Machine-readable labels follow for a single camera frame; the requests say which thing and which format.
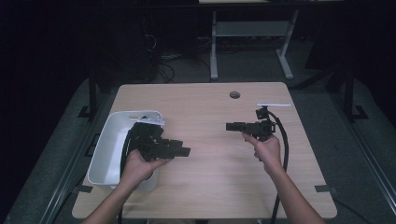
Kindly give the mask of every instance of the black object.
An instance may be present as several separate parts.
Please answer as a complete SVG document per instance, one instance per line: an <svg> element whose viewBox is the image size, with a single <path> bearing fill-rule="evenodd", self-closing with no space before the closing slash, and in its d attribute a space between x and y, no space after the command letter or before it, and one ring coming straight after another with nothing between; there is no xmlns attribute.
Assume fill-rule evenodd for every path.
<svg viewBox="0 0 396 224"><path fill-rule="evenodd" d="M226 123L225 129L227 131L248 133L263 142L276 131L276 124L270 120L268 112L268 107L263 106L261 109L256 110L257 119L263 119L262 121L255 123Z"/></svg>
<svg viewBox="0 0 396 224"><path fill-rule="evenodd" d="M157 158L173 159L174 157L188 157L190 148L183 147L178 140L162 139L163 128L160 125L137 122L128 131L121 155L121 170L125 165L128 154L135 149L140 151L145 161Z"/></svg>

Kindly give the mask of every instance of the person's right hand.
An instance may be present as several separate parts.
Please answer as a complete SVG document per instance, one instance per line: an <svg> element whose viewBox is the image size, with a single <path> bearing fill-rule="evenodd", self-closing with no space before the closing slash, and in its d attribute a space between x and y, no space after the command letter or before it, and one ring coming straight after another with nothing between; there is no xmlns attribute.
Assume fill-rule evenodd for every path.
<svg viewBox="0 0 396 224"><path fill-rule="evenodd" d="M269 175L282 168L280 161L280 144L279 139L271 135L265 142L257 140L255 137L242 133L247 142L254 146L254 156L264 163L264 170Z"/></svg>

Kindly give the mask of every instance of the wooden table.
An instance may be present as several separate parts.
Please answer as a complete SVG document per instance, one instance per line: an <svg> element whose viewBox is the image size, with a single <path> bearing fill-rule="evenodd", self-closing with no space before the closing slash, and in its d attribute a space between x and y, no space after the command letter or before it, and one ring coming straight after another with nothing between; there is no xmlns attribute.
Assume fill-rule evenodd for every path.
<svg viewBox="0 0 396 224"><path fill-rule="evenodd" d="M239 99L230 97L238 91ZM184 142L188 158L175 158L160 168L157 188L136 191L123 208L130 218L266 218L270 217L276 188L253 156L241 133L225 131L227 122L255 122L258 102L291 104L269 107L289 136L288 173L322 217L335 217L329 192L287 87L283 83L206 83L125 85L120 87L111 113L157 110L166 122L163 138ZM282 139L280 131L276 136ZM86 217L108 195L92 186L80 192L73 216ZM279 207L278 217L285 217Z"/></svg>

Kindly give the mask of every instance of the white tray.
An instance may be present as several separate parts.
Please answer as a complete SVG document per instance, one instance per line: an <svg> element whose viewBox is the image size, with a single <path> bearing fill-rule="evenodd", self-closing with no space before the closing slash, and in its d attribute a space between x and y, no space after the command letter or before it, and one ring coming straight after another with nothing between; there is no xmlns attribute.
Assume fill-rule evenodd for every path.
<svg viewBox="0 0 396 224"><path fill-rule="evenodd" d="M88 180L96 186L114 189L120 182L120 158L128 131L138 118L162 118L158 111L121 111L111 114L99 136L93 153ZM158 182L158 169L137 189L153 190Z"/></svg>

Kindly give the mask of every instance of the metal stand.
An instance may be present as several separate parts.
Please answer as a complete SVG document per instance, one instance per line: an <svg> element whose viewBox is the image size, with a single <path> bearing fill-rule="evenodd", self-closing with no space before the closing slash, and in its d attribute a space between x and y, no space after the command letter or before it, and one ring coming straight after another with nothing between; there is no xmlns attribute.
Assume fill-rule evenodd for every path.
<svg viewBox="0 0 396 224"><path fill-rule="evenodd" d="M276 50L283 72L287 79L293 79L286 51L293 34L299 10L294 10L289 21L217 21L216 11L213 11L212 50L210 52L210 78L218 79L218 60L216 57L217 36L285 36L285 43Z"/></svg>

